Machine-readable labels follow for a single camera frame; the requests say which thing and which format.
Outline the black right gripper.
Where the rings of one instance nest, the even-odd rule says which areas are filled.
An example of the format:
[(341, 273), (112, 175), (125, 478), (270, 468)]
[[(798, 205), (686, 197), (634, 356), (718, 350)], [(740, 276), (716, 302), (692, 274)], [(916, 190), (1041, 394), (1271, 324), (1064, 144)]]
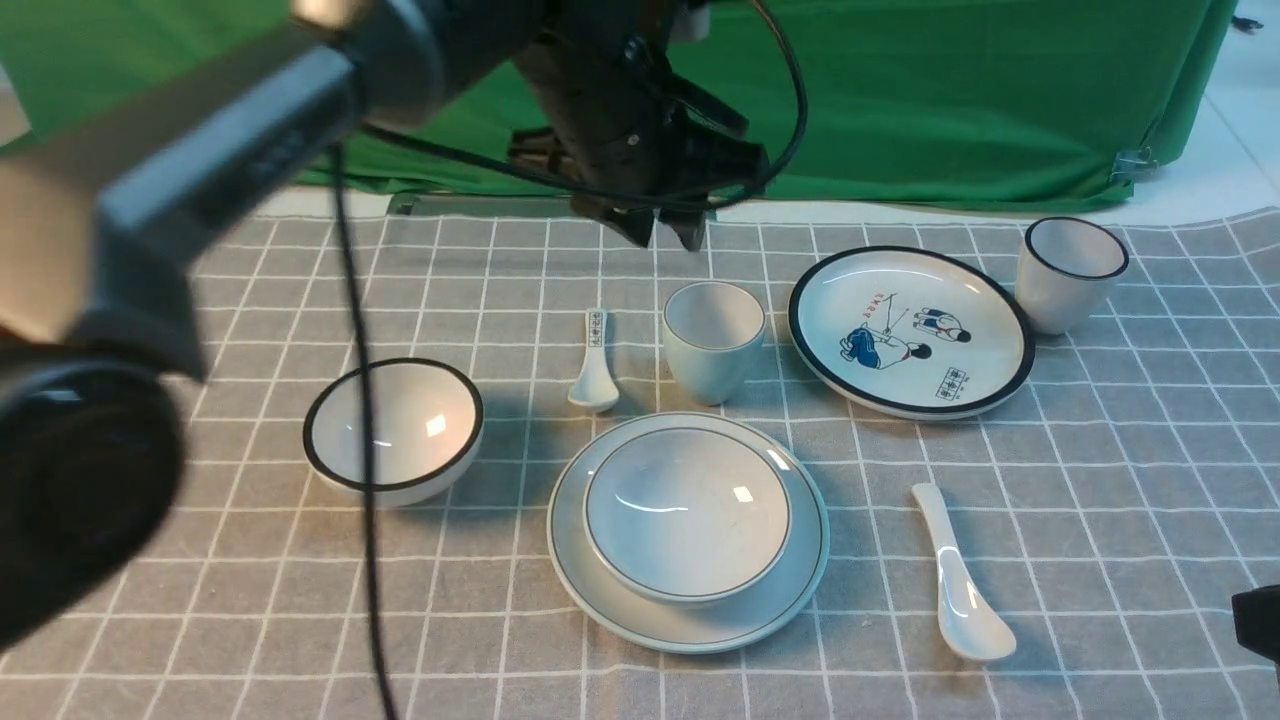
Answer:
[(1279, 596), (1279, 585), (1263, 585), (1231, 597), (1236, 643), (1271, 664), (1280, 662)]

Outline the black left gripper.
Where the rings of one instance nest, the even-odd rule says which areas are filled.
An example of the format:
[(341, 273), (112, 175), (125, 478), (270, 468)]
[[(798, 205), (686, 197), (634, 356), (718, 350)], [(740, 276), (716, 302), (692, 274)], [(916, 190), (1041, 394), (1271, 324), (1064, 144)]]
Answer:
[[(769, 159), (748, 120), (672, 68), (671, 44), (705, 38), (708, 1), (553, 1), (515, 67), (547, 119), (512, 133), (508, 159), (579, 186), (701, 206), (716, 190), (751, 187)], [(658, 213), (604, 208), (598, 222), (648, 249)], [(668, 228), (700, 252), (707, 211), (668, 210)]]

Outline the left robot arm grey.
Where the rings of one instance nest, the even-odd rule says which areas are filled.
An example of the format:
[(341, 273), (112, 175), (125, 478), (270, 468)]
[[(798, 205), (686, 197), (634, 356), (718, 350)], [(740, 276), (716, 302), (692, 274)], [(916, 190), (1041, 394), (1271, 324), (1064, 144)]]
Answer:
[(206, 379), (189, 269), (356, 131), (566, 190), (687, 249), (777, 176), (673, 73), (699, 1), (297, 1), (264, 35), (3, 159), (3, 647), (155, 536), (186, 469), (163, 377)]

